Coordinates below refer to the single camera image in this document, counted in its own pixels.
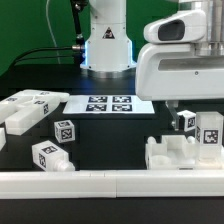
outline printed marker sheet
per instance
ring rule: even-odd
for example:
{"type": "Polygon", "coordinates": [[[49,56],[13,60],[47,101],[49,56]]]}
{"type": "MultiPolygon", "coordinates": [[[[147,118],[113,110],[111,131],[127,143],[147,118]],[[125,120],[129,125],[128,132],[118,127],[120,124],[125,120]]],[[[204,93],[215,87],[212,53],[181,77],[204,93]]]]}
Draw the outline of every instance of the printed marker sheet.
{"type": "Polygon", "coordinates": [[[141,101],[134,95],[70,96],[64,114],[154,114],[151,101],[141,101]]]}

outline white cube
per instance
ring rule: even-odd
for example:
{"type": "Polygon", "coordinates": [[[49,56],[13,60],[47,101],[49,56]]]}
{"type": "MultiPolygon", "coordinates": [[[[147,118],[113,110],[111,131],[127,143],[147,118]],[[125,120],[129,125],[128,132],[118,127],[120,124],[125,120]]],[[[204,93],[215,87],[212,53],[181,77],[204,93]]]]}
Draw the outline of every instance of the white cube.
{"type": "Polygon", "coordinates": [[[54,127],[55,137],[59,143],[75,140],[75,128],[70,120],[55,122],[54,127]]]}
{"type": "Polygon", "coordinates": [[[195,123],[196,123],[195,113],[188,110],[184,110],[184,111],[178,112],[177,114],[180,117],[179,119],[180,129],[184,130],[185,132],[195,129],[195,123]]]}
{"type": "Polygon", "coordinates": [[[0,151],[4,147],[5,143],[6,143],[5,129],[4,128],[0,128],[0,151]]]}

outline white block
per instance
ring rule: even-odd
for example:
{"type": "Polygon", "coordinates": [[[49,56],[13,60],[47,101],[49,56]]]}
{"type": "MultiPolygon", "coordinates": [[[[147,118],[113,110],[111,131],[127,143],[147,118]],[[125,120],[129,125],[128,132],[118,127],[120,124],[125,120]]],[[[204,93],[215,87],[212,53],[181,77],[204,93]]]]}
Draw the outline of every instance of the white block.
{"type": "Polygon", "coordinates": [[[12,114],[16,113],[16,106],[26,101],[32,100],[32,96],[24,96],[23,92],[18,92],[0,102],[0,124],[12,114]]]}
{"type": "Polygon", "coordinates": [[[50,141],[33,145],[32,152],[33,162],[45,171],[75,171],[68,153],[50,141]]]}
{"type": "Polygon", "coordinates": [[[0,199],[116,198],[116,171],[0,172],[0,199]]]}
{"type": "Polygon", "coordinates": [[[62,92],[50,92],[50,91],[41,91],[41,90],[31,90],[31,89],[27,89],[23,91],[24,95],[28,95],[28,96],[36,96],[36,97],[40,97],[40,96],[58,96],[60,98],[60,102],[61,103],[65,103],[68,101],[69,99],[69,94],[68,93],[62,93],[62,92]]]}
{"type": "Polygon", "coordinates": [[[196,116],[196,144],[199,160],[219,159],[222,149],[223,116],[218,112],[200,112],[196,116]]]}
{"type": "Polygon", "coordinates": [[[5,120],[6,132],[22,135],[53,112],[59,103],[59,96],[45,96],[21,104],[20,110],[5,120]]]}
{"type": "Polygon", "coordinates": [[[187,132],[187,131],[191,131],[195,129],[195,123],[196,123],[196,114],[188,111],[188,110],[184,110],[184,111],[180,111],[177,113],[178,116],[180,117],[179,120],[179,126],[182,129],[187,132]]]}
{"type": "Polygon", "coordinates": [[[117,197],[220,196],[223,170],[119,171],[117,197]]]}
{"type": "Polygon", "coordinates": [[[4,128],[0,128],[0,151],[4,147],[5,143],[6,143],[5,130],[4,128]]]}
{"type": "Polygon", "coordinates": [[[150,137],[146,144],[146,166],[149,170],[194,169],[196,151],[195,141],[184,135],[163,135],[161,143],[150,137]]]}
{"type": "Polygon", "coordinates": [[[75,140],[75,128],[70,120],[55,122],[54,127],[55,137],[59,143],[75,140]]]}

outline green wall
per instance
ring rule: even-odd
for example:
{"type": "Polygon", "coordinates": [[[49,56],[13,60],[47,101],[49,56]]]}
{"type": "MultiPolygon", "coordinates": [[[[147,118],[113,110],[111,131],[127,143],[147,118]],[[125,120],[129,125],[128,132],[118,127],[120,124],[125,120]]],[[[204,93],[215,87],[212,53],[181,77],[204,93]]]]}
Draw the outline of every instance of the green wall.
{"type": "MultiPolygon", "coordinates": [[[[12,60],[24,51],[53,46],[45,16],[46,1],[0,0],[0,75],[7,70],[12,60]]],[[[165,0],[127,0],[127,33],[134,43],[135,59],[145,43],[144,26],[171,15],[176,10],[175,3],[165,0]]],[[[50,19],[58,46],[74,44],[75,30],[70,1],[51,0],[50,19]]],[[[89,7],[87,7],[81,14],[86,39],[89,36],[89,20],[89,7]]],[[[41,62],[57,63],[55,59],[41,62]]]]}

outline black table surface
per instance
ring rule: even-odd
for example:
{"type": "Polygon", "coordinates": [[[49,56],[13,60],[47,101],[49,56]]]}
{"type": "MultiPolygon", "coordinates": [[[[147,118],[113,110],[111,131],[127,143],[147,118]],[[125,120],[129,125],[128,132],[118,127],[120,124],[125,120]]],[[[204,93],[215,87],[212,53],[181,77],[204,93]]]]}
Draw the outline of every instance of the black table surface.
{"type": "MultiPolygon", "coordinates": [[[[0,100],[24,89],[68,92],[72,95],[134,95],[135,76],[95,79],[74,65],[20,65],[0,77],[0,100]]],[[[179,110],[224,112],[223,100],[180,102],[179,110]]],[[[175,132],[164,102],[154,102],[155,114],[62,114],[61,104],[22,136],[7,135],[0,152],[0,171],[37,171],[31,145],[54,138],[53,122],[70,119],[76,141],[62,144],[78,169],[145,169],[144,144],[149,136],[175,132]]],[[[223,197],[0,200],[0,223],[129,223],[221,224],[223,197]]]]}

